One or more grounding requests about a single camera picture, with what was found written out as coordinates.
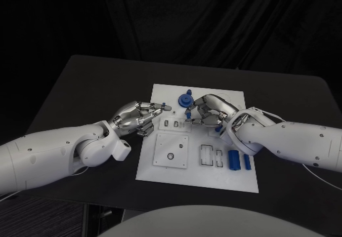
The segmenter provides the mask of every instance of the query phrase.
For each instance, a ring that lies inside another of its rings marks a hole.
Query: black backdrop
[[[316,75],[342,104],[341,9],[338,0],[2,1],[0,142],[25,133],[74,54]]]

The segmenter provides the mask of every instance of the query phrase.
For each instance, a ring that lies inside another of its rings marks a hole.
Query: circular hole
[[[168,154],[168,159],[173,159],[173,157],[175,157],[173,153],[169,153]]]

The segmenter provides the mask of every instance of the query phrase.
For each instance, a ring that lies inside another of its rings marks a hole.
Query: table
[[[136,62],[75,55],[67,64],[28,133],[108,120],[130,101],[150,101],[153,84],[244,91],[247,107],[284,120],[342,128],[342,114],[319,77]],[[260,193],[136,180],[142,138],[124,138],[132,153],[78,176],[22,192],[42,198],[150,211],[176,205],[221,205],[276,216],[326,234],[342,234],[342,191],[300,164],[266,149],[256,155]],[[342,174],[310,168],[342,187]]]

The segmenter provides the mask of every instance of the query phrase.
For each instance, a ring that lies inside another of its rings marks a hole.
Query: robotic hand
[[[2,145],[0,194],[52,183],[82,167],[103,164],[111,155],[124,160],[132,148],[120,137],[133,132],[149,136],[152,119],[170,110],[165,104],[133,101],[108,122],[36,132]]]
[[[198,106],[202,119],[188,119],[195,125],[222,126],[221,139],[250,156],[263,147],[287,160],[305,165],[342,172],[342,129],[312,124],[286,122],[279,116],[257,108],[238,111],[237,107],[217,95],[195,100],[185,113]],[[283,120],[274,123],[264,113]]]

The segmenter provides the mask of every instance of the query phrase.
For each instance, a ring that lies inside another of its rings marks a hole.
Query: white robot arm
[[[195,107],[202,119],[188,121],[208,127],[220,127],[225,121],[221,138],[250,156],[266,147],[283,159],[342,172],[342,129],[296,122],[276,124],[261,111],[238,111],[217,95],[195,100],[185,113]]]
[[[120,137],[134,131],[149,136],[152,119],[170,110],[165,104],[133,101],[108,122],[36,132],[2,145],[0,194],[49,184],[103,164],[111,155],[124,160],[132,148]]]

